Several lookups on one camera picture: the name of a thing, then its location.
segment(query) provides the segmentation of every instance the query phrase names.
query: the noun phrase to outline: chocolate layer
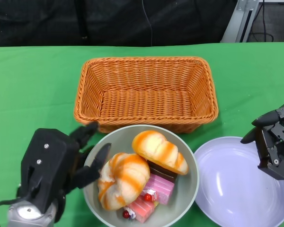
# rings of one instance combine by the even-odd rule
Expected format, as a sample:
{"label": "chocolate layer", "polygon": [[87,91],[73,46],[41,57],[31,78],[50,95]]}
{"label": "chocolate layer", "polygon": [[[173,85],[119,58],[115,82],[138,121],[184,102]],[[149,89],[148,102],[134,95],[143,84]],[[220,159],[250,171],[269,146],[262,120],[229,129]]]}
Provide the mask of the chocolate layer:
{"label": "chocolate layer", "polygon": [[151,161],[147,161],[147,163],[148,163],[148,166],[150,167],[151,174],[155,174],[172,183],[175,183],[178,174],[171,172],[168,169],[165,169]]}

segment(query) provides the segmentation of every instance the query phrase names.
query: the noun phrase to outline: red cherry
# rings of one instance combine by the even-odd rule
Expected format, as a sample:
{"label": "red cherry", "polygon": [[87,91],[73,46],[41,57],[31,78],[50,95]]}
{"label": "red cherry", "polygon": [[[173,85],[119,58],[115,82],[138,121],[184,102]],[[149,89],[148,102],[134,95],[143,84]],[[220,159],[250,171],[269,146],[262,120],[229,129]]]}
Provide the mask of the red cherry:
{"label": "red cherry", "polygon": [[129,218],[130,217],[130,215],[129,215],[127,210],[123,211],[122,215],[123,215],[123,218]]}
{"label": "red cherry", "polygon": [[144,195],[144,200],[145,201],[152,201],[152,196],[147,193],[147,194]]}

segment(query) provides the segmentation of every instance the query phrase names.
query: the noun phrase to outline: woven basket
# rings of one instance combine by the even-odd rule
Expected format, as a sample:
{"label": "woven basket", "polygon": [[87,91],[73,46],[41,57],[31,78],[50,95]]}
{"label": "woven basket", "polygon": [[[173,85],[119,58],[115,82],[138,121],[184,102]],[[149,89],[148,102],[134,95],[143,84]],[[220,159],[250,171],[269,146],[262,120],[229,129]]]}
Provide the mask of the woven basket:
{"label": "woven basket", "polygon": [[82,68],[75,119],[101,132],[152,124],[190,133],[218,116],[208,63],[198,57],[102,58]]}

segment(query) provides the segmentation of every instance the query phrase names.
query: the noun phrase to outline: white bowl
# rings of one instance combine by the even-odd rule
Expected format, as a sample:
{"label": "white bowl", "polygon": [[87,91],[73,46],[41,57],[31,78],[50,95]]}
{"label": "white bowl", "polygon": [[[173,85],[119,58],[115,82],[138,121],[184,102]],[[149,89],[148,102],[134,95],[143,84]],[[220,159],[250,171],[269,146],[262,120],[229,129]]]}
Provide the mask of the white bowl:
{"label": "white bowl", "polygon": [[106,135],[91,150],[85,165],[91,165],[95,154],[106,143],[112,147],[108,158],[119,152],[133,153],[132,141],[142,131],[155,130],[162,133],[168,141],[178,147],[189,166],[187,175],[179,175],[169,204],[158,205],[146,222],[141,224],[136,220],[127,220],[122,217],[122,209],[106,211],[98,200],[97,183],[92,183],[83,189],[86,203],[94,215],[109,227],[168,227],[177,222],[191,207],[199,187],[199,172],[195,156],[188,145],[176,134],[152,125],[132,125],[120,128]]}

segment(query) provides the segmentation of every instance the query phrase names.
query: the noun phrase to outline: toy bread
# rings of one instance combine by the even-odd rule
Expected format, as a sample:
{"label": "toy bread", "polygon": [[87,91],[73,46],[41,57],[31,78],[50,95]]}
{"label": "toy bread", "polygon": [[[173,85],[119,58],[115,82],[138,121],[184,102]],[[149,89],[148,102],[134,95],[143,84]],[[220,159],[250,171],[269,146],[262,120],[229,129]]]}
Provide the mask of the toy bread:
{"label": "toy bread", "polygon": [[176,145],[157,131],[143,131],[132,143],[133,150],[143,158],[174,173],[185,175],[188,165]]}
{"label": "toy bread", "polygon": [[141,194],[150,178],[150,169],[137,154],[118,153],[102,168],[98,199],[106,210],[120,209]]}

